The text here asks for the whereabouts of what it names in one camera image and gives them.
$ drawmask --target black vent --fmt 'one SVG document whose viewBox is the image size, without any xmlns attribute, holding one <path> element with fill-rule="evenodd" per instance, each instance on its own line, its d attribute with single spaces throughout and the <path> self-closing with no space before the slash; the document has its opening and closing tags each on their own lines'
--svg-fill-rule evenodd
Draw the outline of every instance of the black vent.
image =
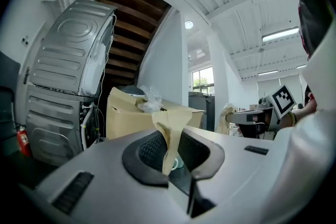
<svg viewBox="0 0 336 224">
<path fill-rule="evenodd" d="M 90 173 L 80 172 L 53 202 L 53 206 L 67 215 L 70 214 L 92 179 L 93 175 Z"/>
</svg>

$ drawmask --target white ceiling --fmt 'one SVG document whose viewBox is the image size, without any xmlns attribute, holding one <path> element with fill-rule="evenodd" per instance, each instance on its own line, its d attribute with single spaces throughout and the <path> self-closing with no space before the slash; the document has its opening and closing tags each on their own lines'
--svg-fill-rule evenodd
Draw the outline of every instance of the white ceiling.
<svg viewBox="0 0 336 224">
<path fill-rule="evenodd" d="M 171 0 L 165 0 L 174 6 Z M 298 0 L 182 0 L 187 8 L 175 6 L 194 22 L 187 30 L 188 53 L 203 51 L 209 59 L 206 36 L 215 30 L 231 55 L 231 68 L 243 79 L 257 71 L 294 68 L 307 62 L 299 35 L 262 43 L 263 35 L 299 26 Z"/>
</svg>

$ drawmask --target metal panel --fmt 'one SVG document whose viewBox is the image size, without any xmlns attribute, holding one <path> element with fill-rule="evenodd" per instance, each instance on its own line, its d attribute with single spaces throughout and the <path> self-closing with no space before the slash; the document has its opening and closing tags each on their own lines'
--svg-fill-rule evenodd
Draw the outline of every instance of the metal panel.
<svg viewBox="0 0 336 224">
<path fill-rule="evenodd" d="M 112 6 L 88 0 L 71 4 L 42 42 L 31 82 L 78 93 L 92 45 L 113 11 Z"/>
<path fill-rule="evenodd" d="M 79 154 L 80 106 L 92 100 L 29 86 L 27 133 L 34 158 L 59 166 Z"/>
</svg>

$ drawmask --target window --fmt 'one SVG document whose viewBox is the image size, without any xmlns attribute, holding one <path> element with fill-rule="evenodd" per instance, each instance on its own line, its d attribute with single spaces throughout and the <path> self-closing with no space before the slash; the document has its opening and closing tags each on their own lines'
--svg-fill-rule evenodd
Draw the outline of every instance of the window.
<svg viewBox="0 0 336 224">
<path fill-rule="evenodd" d="M 193 91 L 215 95 L 214 74 L 212 67 L 193 73 Z"/>
</svg>

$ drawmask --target cardboard box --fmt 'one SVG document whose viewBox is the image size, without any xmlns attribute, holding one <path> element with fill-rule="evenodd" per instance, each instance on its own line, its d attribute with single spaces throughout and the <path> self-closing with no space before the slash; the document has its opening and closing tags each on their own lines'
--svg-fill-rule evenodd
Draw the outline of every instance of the cardboard box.
<svg viewBox="0 0 336 224">
<path fill-rule="evenodd" d="M 113 88 L 107 101 L 106 136 L 108 139 L 122 137 L 128 134 L 154 129 L 152 114 L 144 113 L 138 104 L 146 102 L 143 98 L 133 97 L 117 88 Z M 203 110 L 188 108 L 162 100 L 162 110 L 188 110 L 193 113 L 188 126 L 199 128 Z"/>
</svg>

